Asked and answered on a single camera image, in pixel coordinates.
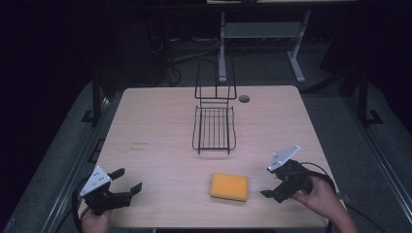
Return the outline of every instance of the black metal rack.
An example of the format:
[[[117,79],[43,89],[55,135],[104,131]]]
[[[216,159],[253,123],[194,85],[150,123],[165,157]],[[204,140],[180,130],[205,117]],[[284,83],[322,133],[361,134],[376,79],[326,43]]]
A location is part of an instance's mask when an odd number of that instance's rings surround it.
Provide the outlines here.
[[[197,65],[194,98],[198,99],[194,114],[192,147],[200,154],[201,150],[234,150],[236,133],[234,130],[233,106],[229,100],[237,98],[234,75],[225,83],[220,83],[217,74],[213,81],[205,82],[201,76],[201,62]]]

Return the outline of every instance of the hand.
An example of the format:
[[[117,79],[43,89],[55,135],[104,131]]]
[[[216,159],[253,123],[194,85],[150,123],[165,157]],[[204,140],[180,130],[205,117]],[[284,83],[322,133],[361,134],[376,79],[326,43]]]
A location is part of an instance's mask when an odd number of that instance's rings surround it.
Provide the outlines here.
[[[313,185],[312,192],[304,194],[297,192],[292,196],[292,199],[302,203],[315,213],[328,218],[336,227],[337,232],[358,232],[354,221],[337,199],[330,185],[318,177],[309,177],[309,181]]]
[[[108,233],[112,210],[105,211],[101,216],[96,216],[93,210],[87,210],[82,217],[82,230],[84,233]]]

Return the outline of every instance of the black cable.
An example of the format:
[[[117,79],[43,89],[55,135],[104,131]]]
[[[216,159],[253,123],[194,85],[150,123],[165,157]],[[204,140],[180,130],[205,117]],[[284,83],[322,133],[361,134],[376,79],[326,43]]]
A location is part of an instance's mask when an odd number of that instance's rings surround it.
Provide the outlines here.
[[[327,172],[325,171],[325,169],[323,169],[323,168],[322,168],[321,166],[319,166],[318,164],[311,163],[311,162],[301,162],[300,164],[308,164],[308,165],[315,166],[315,167],[317,167],[317,168],[321,169],[321,170],[325,173],[325,175],[327,175],[327,176],[328,176],[328,174],[327,174]]]

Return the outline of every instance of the wooden table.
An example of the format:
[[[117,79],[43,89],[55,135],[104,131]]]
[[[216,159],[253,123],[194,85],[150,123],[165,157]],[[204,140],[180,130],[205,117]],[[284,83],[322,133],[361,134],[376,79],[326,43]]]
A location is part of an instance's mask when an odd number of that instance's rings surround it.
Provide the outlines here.
[[[124,92],[97,165],[110,173],[125,168],[111,191],[142,182],[131,206],[114,210],[112,225],[138,228],[325,227],[327,220],[300,203],[282,204],[259,192],[280,181],[266,171],[272,152],[301,145],[293,157],[330,175],[302,99],[293,86],[238,86],[249,103],[232,100],[234,150],[192,148],[194,87],[132,88]],[[246,202],[212,198],[215,172],[249,177]]]

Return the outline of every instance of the yellow sponge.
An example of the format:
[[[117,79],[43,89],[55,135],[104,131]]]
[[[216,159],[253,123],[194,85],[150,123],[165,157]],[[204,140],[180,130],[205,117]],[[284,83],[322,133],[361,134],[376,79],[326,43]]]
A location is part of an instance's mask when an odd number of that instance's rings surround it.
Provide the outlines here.
[[[237,175],[214,173],[210,195],[212,197],[246,201],[248,199],[248,178]]]

